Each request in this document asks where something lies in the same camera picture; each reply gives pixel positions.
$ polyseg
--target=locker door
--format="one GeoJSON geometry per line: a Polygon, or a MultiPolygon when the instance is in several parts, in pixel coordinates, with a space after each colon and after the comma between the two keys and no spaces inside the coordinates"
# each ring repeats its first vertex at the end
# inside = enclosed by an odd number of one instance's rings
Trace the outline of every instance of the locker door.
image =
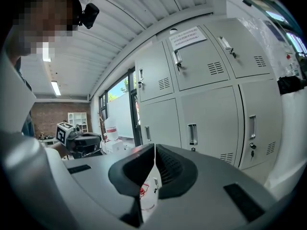
{"type": "Polygon", "coordinates": [[[200,27],[199,29],[207,40],[197,42],[178,50],[182,58],[182,68],[179,69],[180,72],[174,62],[173,47],[169,39],[167,39],[180,90],[229,79],[225,65],[212,44],[212,41],[200,27]]]}
{"type": "Polygon", "coordinates": [[[238,19],[205,24],[224,50],[236,78],[270,73],[270,63],[254,36],[238,19]]]}
{"type": "Polygon", "coordinates": [[[141,102],[174,92],[162,42],[146,49],[136,59],[141,102]]]}
{"type": "Polygon", "coordinates": [[[245,142],[240,168],[245,169],[276,156],[282,132],[282,106],[275,80],[248,82],[239,87],[245,114],[245,142]]]}
{"type": "Polygon", "coordinates": [[[142,106],[140,109],[143,143],[181,148],[175,99],[142,106]]]}
{"type": "Polygon", "coordinates": [[[187,136],[183,147],[194,147],[197,152],[233,165],[238,140],[238,114],[233,88],[183,96],[182,106],[187,136]]]}

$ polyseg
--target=person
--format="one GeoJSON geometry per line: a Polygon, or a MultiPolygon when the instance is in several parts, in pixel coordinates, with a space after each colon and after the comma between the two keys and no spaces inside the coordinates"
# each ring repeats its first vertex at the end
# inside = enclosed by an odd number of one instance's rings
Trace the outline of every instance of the person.
{"type": "MultiPolygon", "coordinates": [[[[21,56],[36,53],[42,48],[43,42],[53,42],[63,31],[75,30],[80,21],[82,7],[79,0],[34,0],[14,21],[13,27],[4,44],[4,54],[15,68],[25,85],[31,86],[23,78],[21,72],[21,56]]],[[[31,114],[22,128],[26,136],[34,137],[31,114]]],[[[66,148],[56,143],[56,149],[61,157],[67,155],[66,148]]]]}

